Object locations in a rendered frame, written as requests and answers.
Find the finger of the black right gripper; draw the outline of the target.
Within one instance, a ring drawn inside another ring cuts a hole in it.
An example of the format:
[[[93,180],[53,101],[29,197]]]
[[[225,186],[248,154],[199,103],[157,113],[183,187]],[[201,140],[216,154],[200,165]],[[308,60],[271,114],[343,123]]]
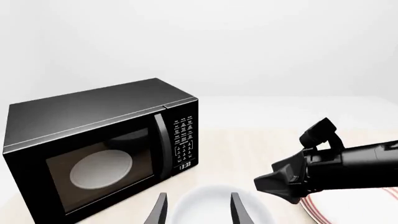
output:
[[[301,199],[302,186],[291,181],[291,171],[277,171],[254,179],[256,190],[280,197],[291,204],[298,204]]]
[[[303,151],[300,151],[293,156],[275,162],[271,165],[274,172],[282,169],[285,166],[290,166],[294,175],[300,175],[302,169],[305,168],[305,156],[303,154]]]

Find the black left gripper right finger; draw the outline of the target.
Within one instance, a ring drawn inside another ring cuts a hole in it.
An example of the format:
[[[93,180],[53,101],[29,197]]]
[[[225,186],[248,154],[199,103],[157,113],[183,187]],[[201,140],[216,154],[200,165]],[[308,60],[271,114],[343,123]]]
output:
[[[254,224],[237,192],[231,193],[230,210],[233,224]]]

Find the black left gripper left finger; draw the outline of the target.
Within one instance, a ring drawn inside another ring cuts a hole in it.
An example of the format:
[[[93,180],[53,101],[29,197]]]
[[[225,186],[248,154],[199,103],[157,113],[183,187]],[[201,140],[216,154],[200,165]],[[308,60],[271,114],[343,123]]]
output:
[[[167,193],[162,192],[144,224],[165,224],[167,219]]]

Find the white bowl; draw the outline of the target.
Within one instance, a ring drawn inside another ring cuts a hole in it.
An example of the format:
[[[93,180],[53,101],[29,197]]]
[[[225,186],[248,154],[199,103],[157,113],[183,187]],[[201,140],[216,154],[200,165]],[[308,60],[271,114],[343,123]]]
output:
[[[249,218],[238,220],[232,195],[237,194]],[[252,192],[228,185],[208,185],[185,194],[168,212],[166,224],[276,224],[269,209]]]

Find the small black plate on stalk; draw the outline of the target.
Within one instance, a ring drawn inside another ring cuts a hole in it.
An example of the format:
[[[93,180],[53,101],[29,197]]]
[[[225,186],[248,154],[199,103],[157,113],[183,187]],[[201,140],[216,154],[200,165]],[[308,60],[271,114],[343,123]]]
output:
[[[325,142],[328,142],[330,148],[336,151],[345,148],[342,140],[336,134],[336,126],[328,118],[324,118],[308,128],[299,137],[299,141],[304,149],[312,149]]]

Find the plate with red rings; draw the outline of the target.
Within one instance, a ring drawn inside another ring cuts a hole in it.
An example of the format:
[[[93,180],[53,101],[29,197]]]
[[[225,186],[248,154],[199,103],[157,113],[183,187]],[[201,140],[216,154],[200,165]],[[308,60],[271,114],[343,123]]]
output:
[[[325,190],[300,204],[317,224],[398,224],[398,187]]]

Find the white turntable plate in microwave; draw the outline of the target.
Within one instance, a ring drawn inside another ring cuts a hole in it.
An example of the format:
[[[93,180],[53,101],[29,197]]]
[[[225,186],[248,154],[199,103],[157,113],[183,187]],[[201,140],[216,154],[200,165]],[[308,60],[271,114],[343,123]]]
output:
[[[131,156],[119,150],[100,151],[86,156],[70,171],[71,183],[84,190],[105,188],[119,182],[131,170]]]

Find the black microwave oven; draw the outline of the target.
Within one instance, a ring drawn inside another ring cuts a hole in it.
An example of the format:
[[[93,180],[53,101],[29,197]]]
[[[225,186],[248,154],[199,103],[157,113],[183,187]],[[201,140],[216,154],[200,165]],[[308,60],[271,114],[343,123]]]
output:
[[[34,223],[76,224],[163,182],[159,113],[173,177],[198,164],[198,98],[158,78],[11,104],[2,154]],[[74,186],[73,166],[106,150],[128,153],[129,173],[101,189]]]

